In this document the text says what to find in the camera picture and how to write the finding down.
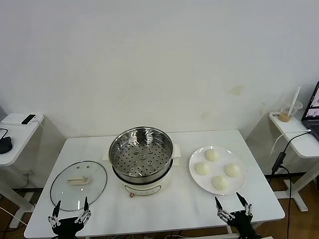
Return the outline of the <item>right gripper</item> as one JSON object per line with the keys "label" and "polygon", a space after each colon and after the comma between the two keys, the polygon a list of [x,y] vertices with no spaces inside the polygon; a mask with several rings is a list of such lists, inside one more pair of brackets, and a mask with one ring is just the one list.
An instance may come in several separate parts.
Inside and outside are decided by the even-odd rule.
{"label": "right gripper", "polygon": [[223,222],[228,222],[229,226],[235,227],[238,230],[240,234],[239,239],[261,239],[262,237],[255,232],[251,225],[251,220],[253,217],[252,204],[249,204],[238,192],[236,195],[244,207],[244,210],[229,213],[223,209],[218,198],[215,197],[217,216]]}

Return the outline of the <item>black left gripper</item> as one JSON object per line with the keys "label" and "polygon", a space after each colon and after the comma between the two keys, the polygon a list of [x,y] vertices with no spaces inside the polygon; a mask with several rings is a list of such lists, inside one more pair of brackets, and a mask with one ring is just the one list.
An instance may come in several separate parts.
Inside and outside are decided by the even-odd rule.
{"label": "black left gripper", "polygon": [[87,223],[91,217],[88,199],[85,197],[84,209],[79,217],[58,220],[60,204],[61,201],[58,201],[53,209],[52,215],[48,216],[48,221],[55,234],[53,239],[77,239],[76,234],[84,228],[84,223]]}

